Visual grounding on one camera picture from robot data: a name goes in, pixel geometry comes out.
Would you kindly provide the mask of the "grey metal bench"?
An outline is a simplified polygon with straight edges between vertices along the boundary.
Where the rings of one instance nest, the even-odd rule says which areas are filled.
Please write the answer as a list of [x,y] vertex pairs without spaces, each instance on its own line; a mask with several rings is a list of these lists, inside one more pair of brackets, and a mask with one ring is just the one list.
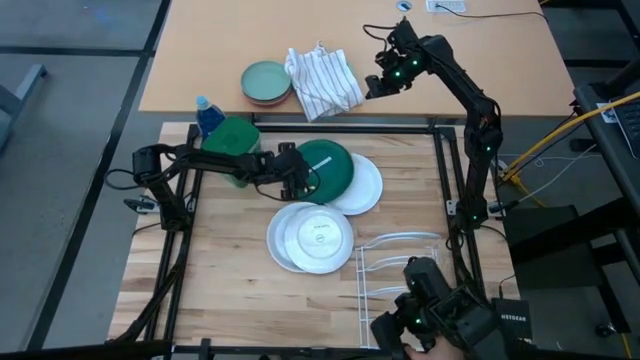
[[0,150],[4,148],[36,85],[47,75],[48,71],[44,65],[35,64],[15,91],[10,91],[0,84],[0,112],[5,114],[5,117],[0,116]]

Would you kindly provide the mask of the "black equipment stand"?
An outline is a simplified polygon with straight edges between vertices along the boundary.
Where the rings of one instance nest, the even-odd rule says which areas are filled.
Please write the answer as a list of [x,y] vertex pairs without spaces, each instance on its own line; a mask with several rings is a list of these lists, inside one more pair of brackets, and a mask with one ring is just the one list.
[[504,225],[522,289],[597,287],[603,267],[619,262],[640,284],[640,214],[624,198],[583,215],[574,206],[515,209]]

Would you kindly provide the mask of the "black aluminium table frame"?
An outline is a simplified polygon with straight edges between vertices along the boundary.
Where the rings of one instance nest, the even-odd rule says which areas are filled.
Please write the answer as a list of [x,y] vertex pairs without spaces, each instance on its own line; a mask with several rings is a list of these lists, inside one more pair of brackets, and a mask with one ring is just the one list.
[[139,219],[108,335],[117,338],[140,316],[165,278],[173,283],[148,325],[145,340],[169,340],[174,355],[280,354],[315,359],[365,359],[359,347],[353,253],[396,232],[441,236],[438,265],[455,281],[446,241],[446,204],[462,189],[462,130],[448,127],[263,126],[266,150],[281,142],[335,141],[371,160],[383,177],[376,206],[351,218],[355,246],[328,275],[293,273],[270,256],[266,232],[280,202],[239,188],[218,174],[189,171],[171,181],[187,199],[193,227],[168,233],[154,215]]

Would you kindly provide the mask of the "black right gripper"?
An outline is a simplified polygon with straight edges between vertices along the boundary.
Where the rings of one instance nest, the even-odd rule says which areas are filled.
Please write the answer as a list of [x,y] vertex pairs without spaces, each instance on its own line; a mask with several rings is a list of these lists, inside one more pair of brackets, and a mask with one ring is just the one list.
[[397,94],[401,90],[409,90],[414,79],[424,70],[425,58],[421,52],[400,54],[394,49],[379,52],[375,62],[382,68],[382,76],[366,77],[367,99]]

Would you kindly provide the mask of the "white plate with logo underside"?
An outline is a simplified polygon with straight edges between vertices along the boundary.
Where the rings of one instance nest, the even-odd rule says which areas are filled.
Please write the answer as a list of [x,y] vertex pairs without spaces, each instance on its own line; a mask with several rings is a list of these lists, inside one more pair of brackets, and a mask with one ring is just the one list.
[[284,248],[290,260],[306,273],[336,272],[350,259],[354,230],[341,212],[313,205],[297,211],[284,231]]

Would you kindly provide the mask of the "grey side desk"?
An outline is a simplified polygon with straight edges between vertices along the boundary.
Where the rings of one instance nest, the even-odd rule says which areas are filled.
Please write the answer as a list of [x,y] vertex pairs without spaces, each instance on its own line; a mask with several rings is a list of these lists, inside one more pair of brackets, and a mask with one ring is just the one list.
[[[574,90],[580,115],[599,110],[598,103],[613,103],[624,96],[625,92],[614,96],[599,93],[592,84],[581,85]],[[585,123],[620,192],[640,217],[640,159],[633,157],[617,124],[605,123],[600,114],[586,119]]]

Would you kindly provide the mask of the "black Netgear network switch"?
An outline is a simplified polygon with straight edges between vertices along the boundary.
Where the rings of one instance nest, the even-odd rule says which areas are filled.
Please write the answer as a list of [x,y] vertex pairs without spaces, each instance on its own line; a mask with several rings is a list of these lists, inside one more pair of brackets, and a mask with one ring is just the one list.
[[529,303],[525,300],[494,298],[492,303],[505,333],[525,341],[533,340]]

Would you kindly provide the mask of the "light green small plate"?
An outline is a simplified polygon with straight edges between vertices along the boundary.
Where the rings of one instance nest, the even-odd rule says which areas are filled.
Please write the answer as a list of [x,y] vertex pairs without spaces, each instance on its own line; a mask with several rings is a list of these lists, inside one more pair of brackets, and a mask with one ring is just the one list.
[[241,75],[241,87],[248,97],[259,101],[274,100],[287,93],[292,85],[284,65],[259,61],[249,65]]

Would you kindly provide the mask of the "tan wooden desk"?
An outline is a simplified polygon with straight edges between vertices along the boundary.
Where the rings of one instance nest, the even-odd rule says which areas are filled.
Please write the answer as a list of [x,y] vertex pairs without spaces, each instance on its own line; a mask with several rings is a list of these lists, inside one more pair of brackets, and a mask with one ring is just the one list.
[[573,83],[538,0],[464,0],[463,16],[432,13],[427,0],[173,0],[140,102],[143,112],[181,113],[205,96],[248,113],[240,79],[251,64],[283,61],[290,49],[343,50],[359,79],[388,26],[402,19],[419,35],[440,34],[457,63],[504,117],[564,116]]

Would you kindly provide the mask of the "pink small plate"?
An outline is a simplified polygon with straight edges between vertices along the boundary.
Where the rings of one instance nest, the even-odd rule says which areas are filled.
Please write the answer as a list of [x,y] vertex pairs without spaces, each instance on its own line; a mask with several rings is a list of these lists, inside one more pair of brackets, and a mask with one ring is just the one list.
[[286,91],[285,93],[281,94],[280,96],[274,98],[274,99],[270,99],[270,100],[258,100],[256,98],[253,98],[251,96],[249,96],[246,93],[243,93],[244,97],[246,98],[247,101],[249,101],[250,103],[256,105],[256,106],[261,106],[261,107],[272,107],[272,106],[276,106],[282,102],[284,102],[289,95],[291,94],[291,89],[289,89],[288,91]]

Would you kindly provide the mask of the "dark green plate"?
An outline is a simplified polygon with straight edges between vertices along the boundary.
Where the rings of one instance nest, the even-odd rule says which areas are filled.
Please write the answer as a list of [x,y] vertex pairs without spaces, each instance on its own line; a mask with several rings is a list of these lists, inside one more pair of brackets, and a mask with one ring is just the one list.
[[316,175],[316,192],[299,196],[303,201],[327,204],[345,192],[354,176],[354,163],[349,151],[328,139],[307,141],[298,147],[311,165],[309,176]]

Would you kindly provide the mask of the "blue dish soap bottle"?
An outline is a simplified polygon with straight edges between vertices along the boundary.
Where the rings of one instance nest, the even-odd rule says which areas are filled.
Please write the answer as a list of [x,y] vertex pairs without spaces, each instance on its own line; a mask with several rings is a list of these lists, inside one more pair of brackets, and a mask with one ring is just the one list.
[[201,137],[205,139],[226,119],[226,115],[205,96],[196,98],[196,106],[196,122]]

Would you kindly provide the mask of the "white power outlet plate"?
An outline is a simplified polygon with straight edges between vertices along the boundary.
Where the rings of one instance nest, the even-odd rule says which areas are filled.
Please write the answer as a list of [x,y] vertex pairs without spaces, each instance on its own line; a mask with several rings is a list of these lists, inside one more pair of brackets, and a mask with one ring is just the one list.
[[426,0],[428,12],[465,13],[465,0]]

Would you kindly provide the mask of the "black keyboard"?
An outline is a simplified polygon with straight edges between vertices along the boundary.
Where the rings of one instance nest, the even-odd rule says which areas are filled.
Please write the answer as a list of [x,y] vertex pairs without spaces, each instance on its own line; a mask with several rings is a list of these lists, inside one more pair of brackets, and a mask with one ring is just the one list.
[[640,159],[640,100],[616,106],[614,113],[632,156]]

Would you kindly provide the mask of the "metal mounting bracket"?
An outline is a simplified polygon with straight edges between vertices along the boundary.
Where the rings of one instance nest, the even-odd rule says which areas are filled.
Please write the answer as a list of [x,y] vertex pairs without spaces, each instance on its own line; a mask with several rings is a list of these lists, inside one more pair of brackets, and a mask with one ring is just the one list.
[[124,204],[139,215],[159,213],[158,203],[149,197],[140,196],[138,199],[124,199]]

